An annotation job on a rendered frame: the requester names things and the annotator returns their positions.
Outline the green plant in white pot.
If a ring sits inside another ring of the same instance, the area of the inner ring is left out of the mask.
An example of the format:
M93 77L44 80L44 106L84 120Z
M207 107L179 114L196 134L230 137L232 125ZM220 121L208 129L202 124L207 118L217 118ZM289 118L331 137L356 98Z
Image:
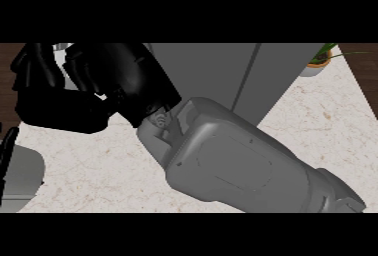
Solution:
M331 63L331 59L335 57L341 57L345 54L347 55L353 55L353 54L362 54L366 52L362 51L354 51L354 52L347 52L345 54L332 54L332 49L338 46L337 43L325 43L320 50L317 51L316 55L312 57L310 62L306 65L304 70L300 73L301 77L314 77L322 70L325 69L325 67L328 66L328 64Z

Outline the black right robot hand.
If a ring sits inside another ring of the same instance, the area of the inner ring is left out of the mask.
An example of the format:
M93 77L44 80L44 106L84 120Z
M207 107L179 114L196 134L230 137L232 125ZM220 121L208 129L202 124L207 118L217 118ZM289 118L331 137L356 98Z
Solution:
M75 43L58 63L53 45L28 43L10 70L24 123L92 134L118 114L133 127L167 127L182 97L143 44Z

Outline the dark grey cabinet door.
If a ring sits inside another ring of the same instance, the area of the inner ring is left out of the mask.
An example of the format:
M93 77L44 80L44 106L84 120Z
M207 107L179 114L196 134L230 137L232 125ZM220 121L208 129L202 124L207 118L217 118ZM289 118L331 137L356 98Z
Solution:
M146 43L183 101L205 97L230 108L254 43Z
M322 43L257 43L230 107L254 126L298 78Z

